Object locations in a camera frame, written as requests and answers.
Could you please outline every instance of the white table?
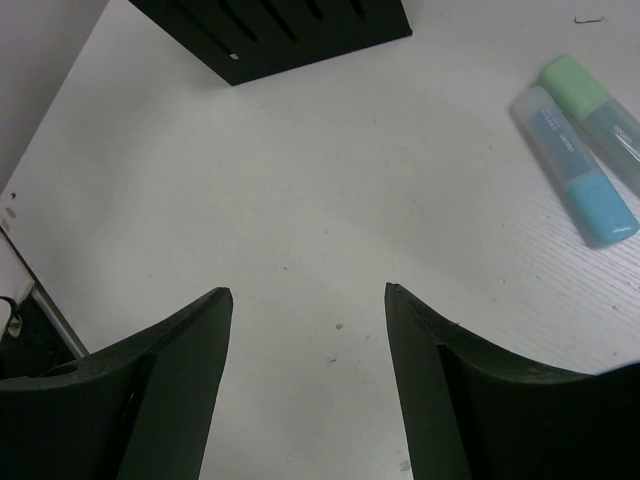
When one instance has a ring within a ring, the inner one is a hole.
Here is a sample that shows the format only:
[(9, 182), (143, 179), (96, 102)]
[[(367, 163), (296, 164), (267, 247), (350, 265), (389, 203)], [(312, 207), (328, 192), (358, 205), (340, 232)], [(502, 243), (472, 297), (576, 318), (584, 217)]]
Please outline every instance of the white table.
[(410, 478), (387, 281), (536, 360), (640, 357), (640, 237), (587, 248), (508, 113), (570, 52), (640, 115), (640, 4), (405, 5), (412, 38), (231, 88), (113, 0), (0, 199), (90, 350), (232, 289), (202, 478)]

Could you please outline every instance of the scratch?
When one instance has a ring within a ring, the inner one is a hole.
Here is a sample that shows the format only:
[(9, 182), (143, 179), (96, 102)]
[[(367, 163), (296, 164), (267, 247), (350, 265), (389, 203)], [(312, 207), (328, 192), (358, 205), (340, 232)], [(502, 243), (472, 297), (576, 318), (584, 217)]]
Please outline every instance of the scratch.
[(574, 17), (573, 23), (575, 23), (576, 25), (586, 25), (587, 23), (600, 23), (604, 22), (605, 20), (606, 18), (604, 17), (596, 18), (595, 20), (578, 20), (578, 17)]

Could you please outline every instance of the slotted black panel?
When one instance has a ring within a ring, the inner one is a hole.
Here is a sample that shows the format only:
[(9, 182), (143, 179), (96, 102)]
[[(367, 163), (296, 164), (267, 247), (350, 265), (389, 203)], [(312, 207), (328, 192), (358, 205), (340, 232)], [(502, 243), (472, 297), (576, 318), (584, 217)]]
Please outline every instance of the slotted black panel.
[(231, 85), (411, 35), (400, 0), (131, 0)]

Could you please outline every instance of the tube with green cap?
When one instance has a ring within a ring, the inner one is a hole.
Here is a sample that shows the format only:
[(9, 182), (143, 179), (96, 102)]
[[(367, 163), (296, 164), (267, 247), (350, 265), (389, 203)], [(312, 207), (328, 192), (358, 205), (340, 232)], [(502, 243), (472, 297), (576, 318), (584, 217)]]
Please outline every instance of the tube with green cap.
[(539, 81), (640, 191), (640, 123), (570, 55), (547, 65)]

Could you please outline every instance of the tube with blue cap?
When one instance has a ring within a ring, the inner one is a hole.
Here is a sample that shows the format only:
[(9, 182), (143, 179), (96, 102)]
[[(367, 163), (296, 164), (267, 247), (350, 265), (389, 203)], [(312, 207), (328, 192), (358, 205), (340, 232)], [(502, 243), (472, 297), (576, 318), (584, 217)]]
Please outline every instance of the tube with blue cap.
[(638, 231), (631, 210), (551, 95), (534, 87), (516, 98), (513, 111), (598, 242), (611, 245)]

